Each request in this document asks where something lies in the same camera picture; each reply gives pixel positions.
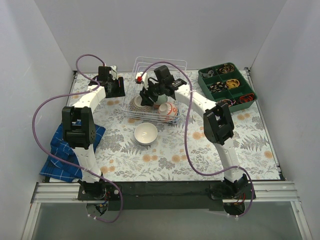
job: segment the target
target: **blue cloth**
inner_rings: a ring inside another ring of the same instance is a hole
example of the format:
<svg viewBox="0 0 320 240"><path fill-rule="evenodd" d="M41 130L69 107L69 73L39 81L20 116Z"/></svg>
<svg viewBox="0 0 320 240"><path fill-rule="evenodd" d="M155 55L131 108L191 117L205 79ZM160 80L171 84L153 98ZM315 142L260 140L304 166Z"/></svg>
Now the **blue cloth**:
<svg viewBox="0 0 320 240"><path fill-rule="evenodd" d="M96 152L96 148L100 143L102 136L104 135L106 129L102 126L95 125L96 137L93 143L93 150ZM79 165L78 159L72 148L69 147L69 144L66 141L63 141L63 131L62 124L59 125L56 130L53 138L51 140L51 154L66 160L70 163ZM81 179L82 171L66 163L62 163L59 160L54 159L51 156L48 156L46 162L40 172L41 175L51 177L54 179L59 179L68 183L71 183L73 179Z"/></svg>

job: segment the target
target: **floral tablecloth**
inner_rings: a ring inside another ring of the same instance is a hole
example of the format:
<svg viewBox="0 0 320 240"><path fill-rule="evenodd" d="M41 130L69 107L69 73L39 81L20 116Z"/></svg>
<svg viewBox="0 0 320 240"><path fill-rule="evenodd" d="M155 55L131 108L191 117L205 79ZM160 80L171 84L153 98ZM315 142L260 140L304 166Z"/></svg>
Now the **floral tablecloth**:
<svg viewBox="0 0 320 240"><path fill-rule="evenodd" d="M198 85L198 72L187 71L193 88L202 94ZM125 88L131 73L119 73ZM78 75L73 93L83 92L88 80ZM74 104L81 96L70 99ZM153 122L158 137L150 146L135 141L134 130L142 120L127 118L122 111L125 97L105 98L93 113L94 123L106 128L95 156L105 178L111 181L196 181L222 180L224 175L205 177L196 174L189 166L184 148L184 128L187 106L182 106L181 118L176 125ZM280 179L269 140L257 104L231 114L234 121L234 146L240 162L254 180ZM188 124L188 150L194 166L203 173L222 170L214 145L203 132L203 120L191 111Z"/></svg>

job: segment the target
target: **wall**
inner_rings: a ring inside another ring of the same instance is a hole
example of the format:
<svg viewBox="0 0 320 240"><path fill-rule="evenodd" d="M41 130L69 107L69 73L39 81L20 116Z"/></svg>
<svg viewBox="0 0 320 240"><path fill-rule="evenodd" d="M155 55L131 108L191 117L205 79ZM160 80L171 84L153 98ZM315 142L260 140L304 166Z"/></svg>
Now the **wall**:
<svg viewBox="0 0 320 240"><path fill-rule="evenodd" d="M66 60L100 56L132 71L136 57L250 67L286 0L35 0ZM95 61L83 66L96 72Z"/></svg>
<svg viewBox="0 0 320 240"><path fill-rule="evenodd" d="M0 1L0 239L20 239L47 158L32 135L33 113L70 90L72 70L33 0ZM40 111L36 130L49 148L66 99Z"/></svg>
<svg viewBox="0 0 320 240"><path fill-rule="evenodd" d="M318 0L288 0L251 69L281 169L296 184L313 239L320 239L319 12Z"/></svg>

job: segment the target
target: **bundle of wires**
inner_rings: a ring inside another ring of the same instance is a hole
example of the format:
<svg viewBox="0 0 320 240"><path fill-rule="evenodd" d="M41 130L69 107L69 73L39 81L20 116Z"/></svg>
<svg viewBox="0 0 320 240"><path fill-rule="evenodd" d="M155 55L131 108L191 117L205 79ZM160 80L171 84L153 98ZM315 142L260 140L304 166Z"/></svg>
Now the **bundle of wires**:
<svg viewBox="0 0 320 240"><path fill-rule="evenodd" d="M94 80L94 79L86 76L82 71L79 70L78 62L79 62L79 60L80 60L81 58L86 57L86 56L90 56L90 57L94 57L94 58L98 59L99 61L102 62L103 66L105 66L105 63L104 63L99 57L97 57L97 56L95 56L95 55L93 55L93 54L83 54L83 55L79 56L78 59L77 59L76 62L75 62L75 66L76 66L76 69L77 69L77 71L79 72L79 74L81 74L82 76L84 76L86 79L97 83L97 87L95 87L94 89L92 89L92 91L95 91L95 90L97 90L97 89L100 87L100 83L99 83L98 81L96 81L96 80ZM192 162L191 162L191 160L190 160L190 156L189 156L189 152L188 152L188 146L187 146L188 121L189 121L189 116L190 116L190 111L191 111L191 106L192 106L192 99L193 99L192 83L191 83L189 77L188 77L178 66L176 66L175 64L172 64L172 63L170 63L170 62L167 62L167 61L159 61L159 62L155 62L155 63L149 65L149 66L144 70L144 72L142 73L141 76L143 76L143 75L147 72L147 70L148 70L149 68L151 68L152 66L157 65L157 64L168 64L168 65L173 66L174 68L176 68L178 71L180 71L180 72L183 74L183 76L187 79L187 81L188 81L188 83L189 83L189 86L190 86L190 102L189 102L189 107L188 107L188 111L187 111L187 114L186 114L185 130L184 130L184 148L185 148L186 156L187 156L187 159L188 159L188 162L189 162L190 167L191 167L197 174L202 175L202 176L215 176L215 175L221 174L221 173L223 173L223 172L225 172L225 171L228 171L228 170L230 170L230 169L235 169L235 168L239 168L239 169L243 170L243 171L245 172L245 174L248 176L249 181L250 181L250 183L251 183L251 191L252 191L252 194L251 194L251 200L250 200L250 203L249 203L248 208L244 211L244 213L242 213L242 214L240 214L239 216L236 216L236 217L241 217L241 216L245 215L245 214L249 211L249 209L251 208L251 205L252 205L252 202L253 202L253 199L254 199L254 194L253 194L253 193L254 193L254 185L253 185L253 182L252 182L252 180L251 180L248 172L246 171L246 169L244 169L244 168L241 167L241 166L230 166L230 167L228 167L228 168L226 168L226 169L223 169L223 170L218 171L218 172L215 172L215 173L202 173L202 172L198 171L198 170L193 166L193 164L192 164ZM35 122L36 122L36 117L37 117L37 114L38 114L38 112L40 111L40 109L41 109L45 104L47 104L48 102L50 102L50 101L52 101L52 100L58 99L58 98L75 96L75 95L82 95L82 94L88 94L88 93L90 93L90 92L91 92L91 91L84 91L84 92L77 92L77 93L62 94L62 95L58 95L58 96L51 97L51 98L47 99L46 101L44 101L43 103L41 103L40 106L35 110L34 115L33 115L33 118L32 118L32 133L33 133L33 137L34 137L34 139L35 139L35 142L38 144L38 146L41 148L41 150L44 151L46 154L48 154L48 155L51 156L52 158L54 158L54 159L56 159L56 160L59 160L59 161L65 163L65 164L69 164L69 165L74 166L74 167L76 167L76 168L79 168L79 169L81 169L81 170L83 170L83 171L85 171L85 172L88 172L88 173L92 174L92 175L95 176L95 177L98 177L99 179L101 179L101 180L103 180L103 181L105 181L105 182L113 185L113 186L119 191L119 196L120 196L120 210L119 210L117 216L116 216L113 220L105 220L105 219L103 219L103 218L100 218L100 217L97 217L97 216L94 216L94 215L91 215L91 214L89 215L90 217L93 217L94 219L103 221L103 222L105 222L105 223L114 223L114 222L119 218L119 216L120 216L120 214L121 214L121 211L122 211L122 209L123 209L123 206L124 206L123 195L122 195L122 193L121 193L120 188L119 188L114 182L112 182L112 181L104 178L103 176L99 176L99 175L97 175L96 173L94 173L94 172L92 172L92 171L90 171L90 170L88 170L88 169L86 169L86 168L84 168L84 167L82 167L82 166L80 166L80 165L77 165L77 164L68 162L68 161L66 161L66 160L63 160L63 159L61 159L61 158L59 158L59 157L51 154L50 151L48 151L47 149L45 149L45 148L41 145L41 143L39 142L39 139L38 139L38 137L37 137L37 134L36 134L36 124L35 124Z"/></svg>

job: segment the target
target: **gray floor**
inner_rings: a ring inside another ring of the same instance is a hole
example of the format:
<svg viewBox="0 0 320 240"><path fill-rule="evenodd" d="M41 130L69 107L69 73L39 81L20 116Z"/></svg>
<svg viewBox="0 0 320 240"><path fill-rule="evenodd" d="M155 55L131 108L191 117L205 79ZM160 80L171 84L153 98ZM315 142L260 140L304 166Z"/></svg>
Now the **gray floor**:
<svg viewBox="0 0 320 240"><path fill-rule="evenodd" d="M112 218L116 212L107 213ZM207 210L127 210L116 223L87 217L86 204L43 203L34 240L300 240L290 202L255 202L247 216Z"/></svg>

